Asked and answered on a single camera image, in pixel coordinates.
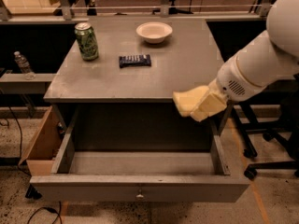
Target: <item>drawer knob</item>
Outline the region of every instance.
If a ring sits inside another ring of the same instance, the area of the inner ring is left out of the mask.
[[[144,196],[142,194],[142,190],[139,191],[139,193],[136,195],[136,199],[139,201],[144,200]]]

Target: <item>plastic water bottle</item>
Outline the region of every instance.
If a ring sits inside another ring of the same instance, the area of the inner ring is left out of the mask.
[[[25,79],[34,79],[36,77],[36,74],[31,69],[31,66],[27,61],[27,58],[21,55],[19,51],[16,51],[14,55],[17,65],[21,69],[21,72],[25,75]]]

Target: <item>can lid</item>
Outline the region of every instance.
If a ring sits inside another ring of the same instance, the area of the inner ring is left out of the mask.
[[[77,30],[87,30],[87,29],[89,29],[89,28],[91,28],[91,27],[92,27],[91,24],[88,23],[88,22],[81,22],[81,23],[78,23],[78,24],[75,26],[75,28],[76,28]]]

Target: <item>metal post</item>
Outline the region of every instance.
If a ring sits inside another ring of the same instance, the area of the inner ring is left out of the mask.
[[[271,8],[272,1],[273,0],[262,0],[261,6],[256,10],[257,14],[259,14],[261,17],[266,17]]]
[[[169,0],[161,0],[161,17],[168,17],[169,15]]]
[[[59,1],[61,4],[61,7],[62,7],[64,19],[67,21],[72,20],[73,12],[70,9],[70,4],[69,4],[68,0],[59,0]]]
[[[0,0],[0,20],[8,21],[11,18],[11,13],[6,7],[3,0]]]

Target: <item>gray tabletop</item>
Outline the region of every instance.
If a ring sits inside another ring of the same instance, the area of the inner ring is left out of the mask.
[[[168,23],[173,34],[150,45],[135,29],[149,21]],[[204,19],[91,17],[99,58],[82,60],[75,42],[45,95],[51,103],[155,102],[172,99],[173,91],[206,85],[223,64]],[[119,56],[149,54],[151,67],[119,68]]]

